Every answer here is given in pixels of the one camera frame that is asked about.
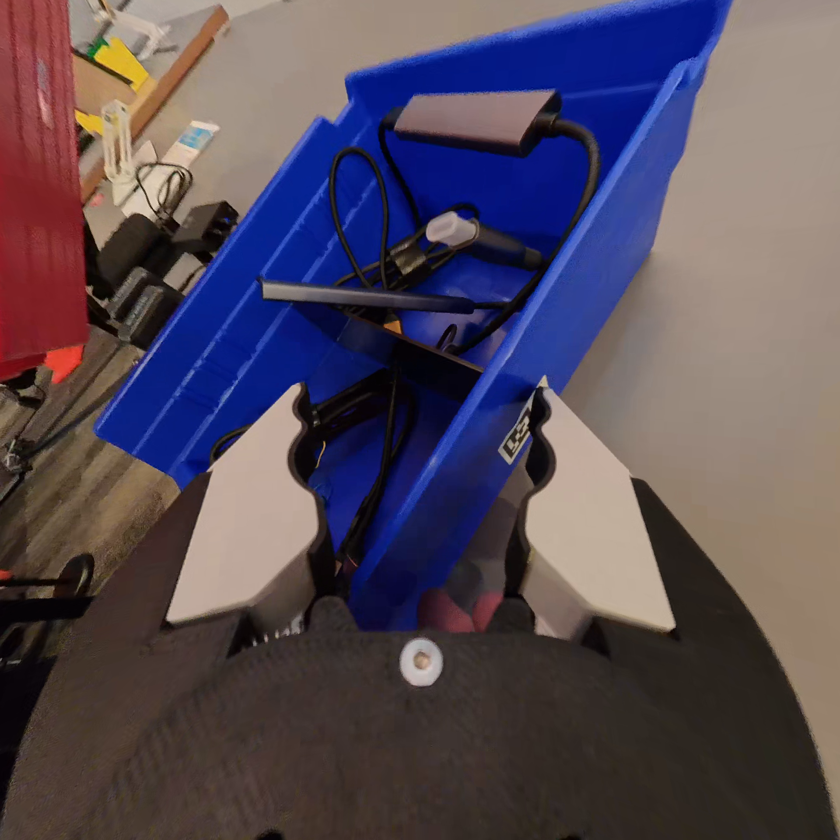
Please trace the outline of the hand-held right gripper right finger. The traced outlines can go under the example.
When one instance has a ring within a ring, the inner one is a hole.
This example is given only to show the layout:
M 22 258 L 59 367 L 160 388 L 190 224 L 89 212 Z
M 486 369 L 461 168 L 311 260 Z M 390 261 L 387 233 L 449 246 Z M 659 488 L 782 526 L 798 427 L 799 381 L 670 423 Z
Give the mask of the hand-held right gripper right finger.
M 532 488 L 515 523 L 515 595 L 536 634 L 582 640 L 596 618 L 674 631 L 628 469 L 546 384 L 524 418 Z

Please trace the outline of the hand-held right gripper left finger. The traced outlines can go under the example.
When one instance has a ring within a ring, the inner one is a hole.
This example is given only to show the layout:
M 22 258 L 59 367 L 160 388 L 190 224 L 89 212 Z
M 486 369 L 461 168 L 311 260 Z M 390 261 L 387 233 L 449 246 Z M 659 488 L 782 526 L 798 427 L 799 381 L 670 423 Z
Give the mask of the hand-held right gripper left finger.
M 306 384 L 293 384 L 207 471 L 168 624 L 237 613 L 259 637 L 278 637 L 315 599 L 312 567 L 332 545 L 308 464 L 296 461 L 309 409 Z

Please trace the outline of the red plastic bin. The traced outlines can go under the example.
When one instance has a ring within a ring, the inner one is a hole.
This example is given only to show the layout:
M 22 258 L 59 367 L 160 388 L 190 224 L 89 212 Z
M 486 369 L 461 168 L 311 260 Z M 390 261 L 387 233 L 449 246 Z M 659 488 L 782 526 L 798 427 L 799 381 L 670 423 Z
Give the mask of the red plastic bin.
M 67 2 L 1 2 L 1 371 L 88 339 Z

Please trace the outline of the blue plastic bin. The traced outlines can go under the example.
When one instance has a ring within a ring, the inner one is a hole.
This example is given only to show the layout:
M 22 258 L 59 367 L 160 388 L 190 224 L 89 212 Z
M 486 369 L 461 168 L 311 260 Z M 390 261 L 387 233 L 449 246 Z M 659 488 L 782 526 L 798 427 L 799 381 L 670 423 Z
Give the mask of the blue plastic bin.
M 462 403 L 410 382 L 415 421 L 364 539 L 350 605 L 364 627 L 413 624 L 420 594 L 441 583 L 529 446 L 528 410 L 542 380 L 560 391 L 655 241 L 671 175 L 729 2 L 618 3 L 467 41 L 350 74 L 334 121 L 317 118 L 151 345 L 95 426 L 108 443 L 185 487 L 212 445 L 253 424 L 293 384 L 322 403 L 382 366 L 340 347 L 349 315 L 261 297 L 259 278 L 326 285 L 349 275 L 329 200 L 335 155 L 359 147 L 387 184 L 390 237 L 413 214 L 378 142 L 379 125 L 420 95 L 546 90 L 560 116 L 601 152 L 598 190 L 583 197 L 587 153 L 541 140 L 525 157 L 388 138 L 423 221 L 459 203 L 553 258 L 531 271 L 457 256 L 423 291 L 519 301 L 498 315 L 404 312 L 407 338 L 483 369 Z

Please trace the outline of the black bin divider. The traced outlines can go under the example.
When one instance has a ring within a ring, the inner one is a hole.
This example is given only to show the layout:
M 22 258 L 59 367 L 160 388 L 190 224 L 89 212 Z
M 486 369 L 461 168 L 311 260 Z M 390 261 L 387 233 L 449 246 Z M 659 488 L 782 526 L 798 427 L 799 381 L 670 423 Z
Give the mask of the black bin divider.
M 370 321 L 349 316 L 338 327 L 336 341 L 382 366 L 396 364 L 405 377 L 451 401 L 462 403 L 483 369 Z

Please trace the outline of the black charger box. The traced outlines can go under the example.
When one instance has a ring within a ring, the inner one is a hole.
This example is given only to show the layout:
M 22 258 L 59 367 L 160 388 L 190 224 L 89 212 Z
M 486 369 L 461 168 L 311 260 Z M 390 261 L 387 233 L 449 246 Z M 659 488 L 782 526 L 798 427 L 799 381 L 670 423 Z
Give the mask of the black charger box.
M 183 253 L 213 255 L 223 247 L 238 221 L 239 212 L 226 201 L 194 206 L 171 241 Z
M 111 287 L 127 279 L 129 273 L 171 244 L 169 230 L 141 213 L 124 218 L 100 247 L 97 266 L 100 277 Z
M 184 299 L 181 291 L 136 266 L 114 292 L 106 311 L 122 343 L 147 351 Z

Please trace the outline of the white and blue packet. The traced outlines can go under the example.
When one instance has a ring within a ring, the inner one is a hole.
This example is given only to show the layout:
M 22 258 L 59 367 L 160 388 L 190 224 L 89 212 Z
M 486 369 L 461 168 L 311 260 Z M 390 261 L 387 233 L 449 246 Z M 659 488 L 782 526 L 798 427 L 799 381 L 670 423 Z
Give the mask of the white and blue packet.
M 190 170 L 218 131 L 219 126 L 215 123 L 191 121 L 160 159 L 160 163 Z

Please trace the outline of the wooden side desk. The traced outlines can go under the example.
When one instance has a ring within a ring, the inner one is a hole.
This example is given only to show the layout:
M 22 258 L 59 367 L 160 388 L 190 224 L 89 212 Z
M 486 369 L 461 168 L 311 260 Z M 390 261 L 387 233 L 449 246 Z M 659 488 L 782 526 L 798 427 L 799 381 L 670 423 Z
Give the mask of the wooden side desk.
M 150 74 L 136 92 L 136 99 L 127 106 L 132 140 L 135 142 L 229 26 L 228 11 L 223 5 L 216 4 L 184 16 L 154 22 L 131 13 L 129 3 L 125 3 L 123 8 L 116 2 L 89 2 L 88 5 L 98 30 L 90 43 L 74 49 L 89 56 L 90 47 L 99 38 L 116 36 Z M 101 117 L 101 111 L 95 114 L 76 112 L 77 116 Z

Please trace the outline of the yellow bin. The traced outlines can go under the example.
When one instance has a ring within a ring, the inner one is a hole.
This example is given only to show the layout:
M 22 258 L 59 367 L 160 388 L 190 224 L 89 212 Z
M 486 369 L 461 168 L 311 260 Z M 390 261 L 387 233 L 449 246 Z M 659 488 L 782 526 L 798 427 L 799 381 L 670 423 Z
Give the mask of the yellow bin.
M 99 38 L 90 47 L 89 56 L 126 79 L 135 92 L 150 78 L 149 72 L 119 37 Z

